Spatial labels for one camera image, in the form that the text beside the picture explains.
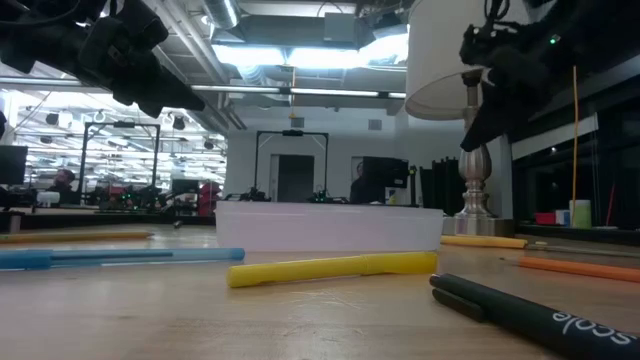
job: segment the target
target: wooden table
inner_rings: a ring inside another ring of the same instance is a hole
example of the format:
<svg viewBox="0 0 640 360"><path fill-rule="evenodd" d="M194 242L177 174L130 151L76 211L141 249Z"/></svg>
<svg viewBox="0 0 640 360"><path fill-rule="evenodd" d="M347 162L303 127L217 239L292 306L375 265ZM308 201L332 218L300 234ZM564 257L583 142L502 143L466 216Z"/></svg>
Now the wooden table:
<svg viewBox="0 0 640 360"><path fill-rule="evenodd" d="M128 226L122 230L142 229L155 231L157 240L137 247L216 246L211 228ZM66 248L110 246L74 244ZM444 246L439 253L441 272L640 334L640 284L522 269L498 260L522 255L520 250ZM254 253L245 262L336 255L349 254ZM637 259L541 255L640 267ZM0 358L556 358L535 344L436 303L428 275L229 289L225 283L228 266L200 263L1 272Z"/></svg>

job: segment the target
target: monitor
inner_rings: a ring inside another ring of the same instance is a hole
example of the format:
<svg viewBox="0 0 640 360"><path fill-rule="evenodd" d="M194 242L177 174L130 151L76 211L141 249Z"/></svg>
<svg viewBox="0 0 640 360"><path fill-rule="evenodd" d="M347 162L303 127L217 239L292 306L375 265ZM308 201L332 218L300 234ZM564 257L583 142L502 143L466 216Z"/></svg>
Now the monitor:
<svg viewBox="0 0 640 360"><path fill-rule="evenodd" d="M171 192L174 194L198 194L200 180L174 179L171 182Z"/></svg>
<svg viewBox="0 0 640 360"><path fill-rule="evenodd" d="M367 183L406 189L409 161L365 156L362 159L362 173Z"/></svg>
<svg viewBox="0 0 640 360"><path fill-rule="evenodd" d="M27 168L26 146L0 145L0 184L22 185Z"/></svg>

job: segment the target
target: blue pen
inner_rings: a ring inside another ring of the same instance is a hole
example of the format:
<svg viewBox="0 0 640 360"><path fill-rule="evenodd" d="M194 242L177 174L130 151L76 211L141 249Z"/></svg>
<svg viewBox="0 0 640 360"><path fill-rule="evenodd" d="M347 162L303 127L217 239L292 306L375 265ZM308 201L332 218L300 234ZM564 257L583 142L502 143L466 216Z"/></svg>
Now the blue pen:
<svg viewBox="0 0 640 360"><path fill-rule="evenodd" d="M0 251L0 269L49 269L145 262L242 260L244 249L126 249Z"/></svg>

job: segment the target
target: black marker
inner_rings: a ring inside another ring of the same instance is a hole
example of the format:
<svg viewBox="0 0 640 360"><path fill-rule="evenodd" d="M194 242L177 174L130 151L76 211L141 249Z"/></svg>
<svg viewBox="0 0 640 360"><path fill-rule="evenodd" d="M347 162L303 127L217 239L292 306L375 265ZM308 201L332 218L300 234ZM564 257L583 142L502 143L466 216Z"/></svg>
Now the black marker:
<svg viewBox="0 0 640 360"><path fill-rule="evenodd" d="M570 359L640 359L637 337L451 274L432 275L433 296L476 321L521 334Z"/></svg>

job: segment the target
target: door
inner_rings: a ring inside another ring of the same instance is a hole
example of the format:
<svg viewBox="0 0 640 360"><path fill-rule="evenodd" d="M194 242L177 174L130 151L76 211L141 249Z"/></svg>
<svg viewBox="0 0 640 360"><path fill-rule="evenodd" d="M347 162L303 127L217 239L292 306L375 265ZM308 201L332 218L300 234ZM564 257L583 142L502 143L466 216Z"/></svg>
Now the door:
<svg viewBox="0 0 640 360"><path fill-rule="evenodd" d="M307 202L313 195L314 157L280 155L278 161L278 202Z"/></svg>

